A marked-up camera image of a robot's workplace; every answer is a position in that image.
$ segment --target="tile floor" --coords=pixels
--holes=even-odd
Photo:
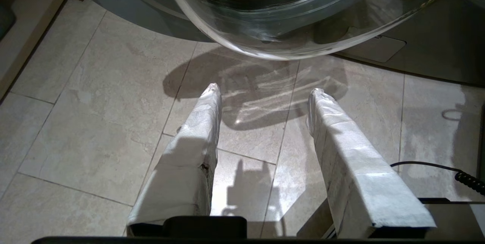
[[[306,229],[326,198],[305,126],[315,87],[387,162],[476,172],[484,89],[333,56],[254,59],[68,0],[0,105],[0,242],[122,235],[146,175],[211,82],[223,93],[211,214],[244,216],[250,237],[321,233]],[[417,196],[483,201],[448,171],[400,175]]]

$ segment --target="black cable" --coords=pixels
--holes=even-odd
[[[476,177],[468,173],[465,173],[463,170],[460,170],[458,168],[448,167],[448,166],[435,164],[435,163],[426,163],[425,161],[400,161],[398,163],[391,164],[391,167],[402,165],[402,164],[422,164],[422,165],[434,166],[434,167],[458,172],[454,177],[455,180],[461,182],[462,184],[465,184],[466,186],[470,187],[471,189],[485,196],[485,183],[477,179]]]

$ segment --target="washing machine door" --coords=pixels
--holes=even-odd
[[[198,41],[210,38],[249,56],[285,60],[364,42],[434,0],[94,1],[157,32]]]

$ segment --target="tile grout line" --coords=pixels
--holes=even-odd
[[[85,51],[86,51],[87,47],[89,46],[89,44],[90,44],[90,42],[91,42],[92,38],[93,38],[93,37],[94,37],[94,35],[96,34],[96,31],[97,31],[97,29],[99,28],[99,24],[101,24],[101,21],[104,19],[104,16],[106,15],[106,12],[108,12],[108,11],[105,11],[105,12],[104,12],[103,17],[101,18],[101,20],[100,20],[100,21],[99,21],[99,23],[97,24],[96,29],[94,30],[94,32],[92,33],[91,38],[90,38],[90,39],[89,39],[89,41],[88,41],[88,44],[86,44],[86,47],[84,48],[84,50],[83,50],[83,52],[82,52],[81,56],[79,56],[79,59],[78,59],[78,62],[76,63],[76,66],[74,66],[73,70],[71,71],[71,74],[69,75],[69,78],[67,79],[66,83],[64,84],[64,87],[62,88],[61,92],[60,92],[60,93],[59,93],[59,95],[57,96],[56,101],[55,101],[54,103],[50,103],[50,102],[44,101],[44,102],[46,102],[46,103],[51,104],[51,105],[52,105],[52,107],[50,108],[49,113],[48,113],[48,114],[47,114],[47,116],[45,117],[45,120],[44,120],[44,122],[42,123],[42,126],[40,127],[39,131],[38,131],[38,132],[37,132],[37,134],[35,135],[35,139],[33,139],[32,144],[30,145],[29,150],[27,150],[27,153],[25,154],[24,158],[22,159],[22,162],[20,163],[19,167],[17,168],[17,172],[16,172],[16,173],[20,173],[20,172],[19,172],[20,167],[22,166],[22,164],[24,163],[25,159],[27,158],[27,156],[28,156],[29,152],[31,151],[33,144],[35,143],[35,141],[36,141],[36,140],[37,140],[37,138],[39,137],[40,132],[41,132],[41,131],[42,131],[42,129],[44,128],[45,122],[47,122],[47,119],[49,118],[50,114],[52,113],[52,110],[54,109],[54,106],[55,106],[55,104],[57,103],[57,100],[59,99],[59,97],[61,96],[62,92],[63,92],[63,91],[64,91],[64,89],[66,88],[67,83],[69,82],[69,80],[71,79],[72,74],[74,73],[74,70],[75,70],[75,69],[78,67],[78,65],[79,65],[79,62],[80,62],[81,58],[83,57],[83,55],[84,55],[84,53],[85,53]],[[3,196],[4,196],[4,195],[5,195],[5,193],[7,192],[7,189],[10,187],[10,184],[12,183],[12,180],[10,180],[9,184],[7,185],[7,188],[5,189],[5,192],[3,193],[2,197],[0,197],[0,201],[3,199]]]
[[[18,92],[12,92],[12,91],[10,91],[10,92],[9,92],[9,94],[17,94],[17,95],[19,95],[19,96],[21,96],[21,97],[27,97],[27,98],[29,98],[29,99],[38,100],[38,101],[41,101],[41,102],[44,102],[44,103],[47,103],[47,104],[51,104],[51,105],[54,105],[54,104],[55,104],[55,103],[51,103],[51,102],[49,102],[49,101],[45,101],[45,100],[42,100],[42,99],[37,99],[37,98],[35,98],[35,97],[30,97],[30,96],[28,96],[28,95],[19,94]]]
[[[293,83],[293,90],[291,90],[291,97],[289,98],[288,113],[286,114],[286,121],[285,121],[285,127],[283,129],[283,135],[281,136],[281,143],[279,145],[278,157],[277,157],[275,168],[274,168],[273,179],[271,181],[270,193],[269,193],[269,196],[268,196],[268,203],[266,204],[266,208],[264,210],[264,218],[263,218],[263,225],[261,226],[260,238],[263,235],[263,228],[264,228],[264,224],[266,222],[266,214],[268,213],[268,207],[269,207],[270,200],[271,200],[271,193],[272,193],[272,188],[273,188],[273,184],[274,184],[274,179],[276,178],[276,172],[278,170],[279,156],[281,155],[281,149],[283,147],[283,140],[285,139],[286,125],[288,124],[289,111],[291,109],[291,102],[293,101],[293,93],[295,92],[296,80],[298,80],[298,71],[300,70],[300,63],[301,63],[301,60],[298,60],[298,66],[296,67],[295,82]]]
[[[64,92],[64,90],[66,89],[67,87],[67,84],[69,83],[69,81],[71,80],[71,77],[72,77],[72,74],[74,73],[74,71],[76,71],[76,68],[79,66],[79,63],[81,62],[81,59],[83,58],[84,56],[84,53],[86,52],[86,50],[88,49],[89,47],[89,44],[91,43],[92,41],[92,38],[94,38],[94,35],[96,35],[96,32],[97,30],[99,29],[99,25],[102,23],[103,19],[104,19],[104,16],[106,16],[106,13],[108,12],[108,10],[104,11],[104,14],[103,14],[103,17],[99,20],[99,23],[97,24],[96,26],[96,29],[94,30],[94,32],[92,33],[92,36],[91,38],[89,39],[88,41],[88,44],[86,44],[86,47],[84,47],[84,50],[83,52],[81,53],[81,55],[79,56],[79,59],[78,59],[78,62],[76,62],[76,65],[74,66],[74,68],[72,68],[72,71],[71,71],[71,74],[69,75],[69,78],[67,78],[67,81],[66,83],[64,84],[64,87],[62,87],[62,90],[61,92],[57,95],[57,98],[56,98],[56,101],[54,102],[54,105],[57,103],[57,101],[59,100],[59,98],[61,97],[61,94]]]
[[[109,199],[107,197],[104,197],[104,196],[100,196],[100,195],[97,195],[97,194],[93,194],[93,193],[90,193],[90,192],[86,192],[86,191],[83,191],[83,190],[80,190],[80,189],[77,189],[77,188],[74,188],[74,187],[69,187],[69,186],[66,186],[66,185],[62,185],[60,183],[57,183],[57,182],[53,182],[53,181],[50,181],[50,180],[44,180],[43,178],[40,178],[40,177],[35,177],[33,175],[27,175],[27,174],[24,174],[22,172],[17,172],[17,174],[19,175],[24,175],[26,177],[31,177],[31,178],[34,178],[36,180],[42,180],[42,181],[45,181],[45,182],[48,182],[48,183],[52,183],[52,184],[55,184],[57,186],[61,186],[61,187],[64,187],[64,188],[67,188],[67,189],[71,189],[71,190],[75,190],[75,191],[78,191],[78,192],[83,192],[85,194],[90,194],[92,196],[95,196],[95,197],[98,197],[100,199],[106,199],[106,200],[109,200],[109,201],[112,201],[112,202],[116,202],[116,203],[119,203],[121,205],[125,205],[125,206],[128,206],[128,207],[133,207],[132,205],[130,204],[127,204],[127,203],[124,203],[124,202],[119,202],[119,201],[116,201],[114,199]]]
[[[192,58],[194,57],[194,54],[196,52],[197,45],[199,45],[199,42],[197,42],[196,45],[194,46],[194,50],[192,51],[192,55],[190,56],[189,63],[187,63],[187,68],[185,68],[185,72],[183,73],[182,79],[180,80],[180,85],[178,86],[178,90],[177,90],[177,93],[175,94],[175,98],[174,98],[174,101],[172,102],[172,106],[170,107],[170,111],[168,111],[167,119],[165,120],[165,123],[163,124],[163,128],[161,129],[160,137],[158,137],[158,142],[156,143],[155,150],[153,151],[153,154],[152,154],[152,157],[151,157],[149,166],[147,168],[147,171],[145,172],[145,176],[143,177],[143,182],[142,182],[142,185],[140,186],[140,190],[138,190],[138,194],[136,195],[135,202],[138,200],[138,197],[140,196],[140,194],[142,192],[142,188],[144,187],[143,186],[143,183],[147,179],[147,176],[149,174],[149,170],[150,170],[151,163],[153,162],[153,158],[155,157],[155,153],[156,153],[156,150],[158,149],[158,146],[160,144],[161,138],[163,137],[163,135],[167,135],[167,134],[163,133],[163,131],[165,130],[165,126],[167,125],[168,118],[170,117],[170,113],[172,113],[172,109],[173,109],[174,104],[175,104],[175,101],[177,100],[177,97],[178,97],[178,92],[180,91],[180,88],[182,87],[182,82],[183,82],[183,80],[185,78],[185,74],[187,73],[187,71],[189,69],[190,62],[192,61]]]
[[[228,150],[225,150],[225,149],[220,149],[218,147],[217,147],[217,150],[220,150],[220,151],[223,151],[223,152],[229,153],[229,154],[234,154],[234,155],[237,155],[237,156],[243,156],[245,158],[252,159],[252,160],[255,160],[255,161],[262,161],[263,163],[268,163],[268,164],[276,165],[276,163],[271,163],[269,161],[264,161],[264,160],[256,159],[256,158],[253,158],[251,156],[245,156],[243,154],[239,154],[239,153],[236,153],[236,152],[228,151]]]
[[[406,75],[402,78],[402,99],[401,99],[401,129],[399,131],[399,154],[397,157],[397,161],[401,161],[401,142],[402,142],[402,119],[404,117],[404,90],[406,86]],[[400,166],[397,166],[397,175],[400,172]]]
[[[163,124],[163,128],[161,129],[161,133],[165,131],[165,127],[167,126],[167,123],[168,123],[168,118],[170,118],[170,113],[172,113],[172,109],[174,108],[175,101],[177,101],[178,93],[182,88],[183,80],[185,78],[185,75],[187,74],[187,71],[189,70],[190,62],[192,62],[192,58],[194,58],[194,54],[196,53],[197,45],[199,45],[199,42],[196,43],[194,50],[192,51],[192,55],[190,56],[189,63],[187,63],[187,68],[185,68],[185,72],[183,73],[182,79],[180,80],[180,85],[178,86],[177,93],[175,94],[174,101],[172,102],[172,106],[170,107],[170,111],[168,112],[168,116],[167,116],[167,119],[165,120],[165,124]]]
[[[29,149],[28,149],[28,150],[27,150],[27,152],[25,153],[24,158],[22,158],[22,161],[20,162],[19,167],[17,167],[17,171],[15,172],[15,174],[14,174],[14,176],[12,177],[12,179],[10,180],[10,182],[7,184],[7,188],[5,188],[5,191],[3,192],[2,196],[0,197],[0,201],[2,201],[3,197],[4,197],[4,196],[5,196],[5,194],[7,193],[7,190],[8,190],[8,188],[10,187],[10,184],[13,182],[15,175],[16,175],[17,173],[19,173],[20,167],[23,165],[23,163],[24,163],[25,159],[27,158],[27,156],[28,156],[29,152],[30,152],[30,151],[31,151],[31,149],[32,149],[33,144],[35,143],[35,141],[36,141],[36,140],[37,140],[37,138],[39,137],[39,134],[40,134],[40,132],[41,132],[42,128],[44,128],[45,122],[47,122],[47,118],[49,118],[50,113],[52,112],[52,110],[53,110],[53,109],[54,109],[54,105],[52,105],[52,106],[50,107],[50,111],[49,111],[49,113],[48,113],[48,114],[47,114],[47,116],[45,117],[45,119],[44,119],[44,121],[43,121],[43,123],[42,123],[41,127],[39,128],[39,131],[38,131],[38,132],[37,132],[37,134],[35,135],[35,138],[33,139],[33,141],[32,141],[32,143],[31,143],[31,145],[29,146]]]

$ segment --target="gray appliance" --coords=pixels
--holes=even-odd
[[[485,85],[480,56],[485,0],[93,1],[150,30],[194,41],[214,39],[250,56],[301,59],[336,53]]]

